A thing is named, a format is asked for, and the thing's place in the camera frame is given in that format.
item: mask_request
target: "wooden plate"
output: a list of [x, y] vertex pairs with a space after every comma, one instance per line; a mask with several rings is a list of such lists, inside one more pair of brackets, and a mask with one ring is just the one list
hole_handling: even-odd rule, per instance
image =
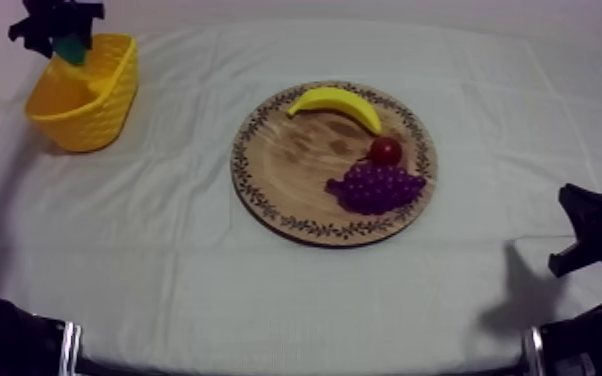
[[[326, 181], [342, 180], [373, 137], [337, 113], [287, 116], [306, 90], [320, 86], [351, 91], [374, 106], [383, 135], [401, 142], [409, 173], [428, 181], [417, 202], [379, 216], [361, 215], [345, 211], [325, 192]], [[276, 94], [247, 117], [234, 140], [231, 174], [245, 206], [277, 233], [306, 244], [357, 246], [387, 238], [420, 215], [436, 186], [436, 151], [422, 122], [391, 96], [348, 82], [313, 82]]]

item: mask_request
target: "plate rim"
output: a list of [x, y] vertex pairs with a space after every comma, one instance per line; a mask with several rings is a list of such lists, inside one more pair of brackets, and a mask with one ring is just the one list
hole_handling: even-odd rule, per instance
[[[409, 131], [407, 136], [416, 143], [416, 169], [428, 181], [419, 200], [381, 216], [374, 216], [372, 220], [350, 222], [349, 225], [334, 227], [333, 223], [323, 224], [314, 219], [297, 219], [294, 215], [280, 213], [261, 188], [253, 186], [249, 182], [252, 175], [248, 172], [249, 160], [246, 156], [246, 144], [265, 125], [265, 120], [271, 111], [279, 110], [281, 106], [293, 103], [305, 91], [315, 87], [336, 87], [348, 90], [371, 104], [382, 106], [386, 110], [394, 110], [401, 117], [403, 128]], [[313, 81], [291, 86], [272, 95], [251, 111], [239, 127], [232, 143], [230, 171], [237, 196], [248, 212], [265, 227], [297, 243], [329, 248], [364, 246], [385, 240], [401, 232], [424, 211], [438, 182], [438, 161], [434, 143], [422, 121], [406, 105], [395, 97], [368, 85], [335, 80]], [[374, 239], [371, 235], [374, 232], [381, 235]]]

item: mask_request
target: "red cherry tomato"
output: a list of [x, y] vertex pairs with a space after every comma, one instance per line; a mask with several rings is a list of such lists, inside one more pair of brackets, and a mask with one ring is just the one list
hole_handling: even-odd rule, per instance
[[375, 164], [395, 166], [404, 154], [401, 144], [393, 138], [378, 137], [371, 144], [367, 158]]

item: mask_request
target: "black object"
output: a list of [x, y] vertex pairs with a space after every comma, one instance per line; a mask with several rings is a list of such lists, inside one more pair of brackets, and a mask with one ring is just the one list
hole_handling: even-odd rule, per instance
[[58, 375], [67, 359], [65, 328], [0, 299], [0, 376]]
[[[602, 262], [602, 194], [568, 184], [560, 189], [559, 201], [572, 222], [576, 243], [550, 256], [548, 265], [557, 277]], [[602, 305], [528, 335], [534, 335], [531, 342], [539, 342], [528, 354], [531, 376], [602, 376]]]
[[8, 37], [24, 38], [24, 47], [51, 58], [51, 40], [76, 35], [86, 48], [91, 48], [94, 18], [105, 18], [103, 4], [64, 0], [23, 0], [29, 16], [9, 27]]

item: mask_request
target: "grapes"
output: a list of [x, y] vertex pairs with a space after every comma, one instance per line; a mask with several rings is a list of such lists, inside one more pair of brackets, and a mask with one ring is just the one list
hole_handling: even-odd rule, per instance
[[326, 189], [349, 211], [380, 215], [416, 201], [426, 184], [425, 178], [401, 167], [357, 163], [343, 181], [329, 179]]

